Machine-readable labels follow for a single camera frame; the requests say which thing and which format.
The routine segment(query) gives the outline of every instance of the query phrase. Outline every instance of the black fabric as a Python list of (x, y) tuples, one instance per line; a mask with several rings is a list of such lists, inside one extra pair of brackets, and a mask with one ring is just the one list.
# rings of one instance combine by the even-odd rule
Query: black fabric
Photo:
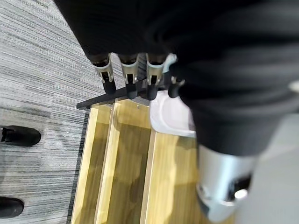
[(55, 0), (86, 56), (175, 53), (200, 144), (258, 154), (299, 108), (296, 0)]

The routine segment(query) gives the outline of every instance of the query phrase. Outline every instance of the striped carpet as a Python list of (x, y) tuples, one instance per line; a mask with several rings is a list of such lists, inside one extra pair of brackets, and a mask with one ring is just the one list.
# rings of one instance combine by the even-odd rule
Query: striped carpet
[(25, 202), (20, 216), (0, 224), (69, 223), (89, 113), (76, 103), (103, 93), (53, 2), (1, 1), (0, 124), (35, 128), (42, 139), (34, 147), (0, 145), (0, 195)]

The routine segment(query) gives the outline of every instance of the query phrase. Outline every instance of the black rubber tip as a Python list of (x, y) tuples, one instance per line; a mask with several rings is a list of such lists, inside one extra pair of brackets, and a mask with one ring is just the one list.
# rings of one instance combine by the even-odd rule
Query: black rubber tip
[(168, 89), (168, 96), (170, 98), (175, 98), (178, 96), (178, 89), (179, 86), (175, 84), (170, 84), (169, 89)]
[(41, 140), (38, 130), (22, 126), (3, 126), (1, 141), (8, 145), (33, 146)]
[(109, 95), (115, 94), (115, 92), (116, 92), (116, 86), (115, 86), (114, 79), (113, 79), (112, 82), (105, 82), (105, 83), (103, 83), (103, 86), (104, 86), (105, 93), (107, 93)]
[(126, 84), (127, 96), (129, 99), (135, 99), (137, 97), (136, 84)]
[(158, 93), (158, 87), (156, 85), (154, 84), (148, 85), (147, 92), (146, 92), (148, 100), (154, 100), (157, 96), (157, 93)]
[(24, 210), (24, 202), (17, 198), (0, 197), (0, 218), (13, 218)]

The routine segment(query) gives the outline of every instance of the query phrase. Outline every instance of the black metal bracket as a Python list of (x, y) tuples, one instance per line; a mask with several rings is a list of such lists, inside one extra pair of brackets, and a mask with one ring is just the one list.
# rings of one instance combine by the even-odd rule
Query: black metal bracket
[[(171, 76), (169, 72), (166, 72), (164, 73), (163, 80), (161, 80), (158, 85), (158, 90), (159, 91), (167, 90), (170, 84), (171, 84)], [(136, 82), (136, 89), (138, 92), (137, 94), (138, 97), (146, 98), (147, 80), (142, 79)], [(114, 94), (111, 95), (103, 94), (98, 97), (80, 102), (77, 104), (77, 108), (81, 110), (85, 108), (90, 109), (91, 105), (93, 104), (98, 104), (98, 105), (111, 104), (114, 103), (116, 99), (118, 100), (128, 99), (127, 90), (125, 87), (116, 90)]]

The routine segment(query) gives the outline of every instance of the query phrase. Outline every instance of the light wood surface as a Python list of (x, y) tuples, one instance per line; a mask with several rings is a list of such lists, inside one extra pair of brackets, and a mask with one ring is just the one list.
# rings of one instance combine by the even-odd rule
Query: light wood surface
[(148, 107), (130, 100), (114, 104), (96, 224), (140, 222), (150, 133)]
[(91, 107), (80, 173), (72, 212), (72, 224), (92, 224), (100, 187), (111, 108)]
[[(153, 131), (148, 160), (140, 223), (209, 224), (195, 191), (196, 140)], [(233, 224), (234, 218), (224, 223)]]

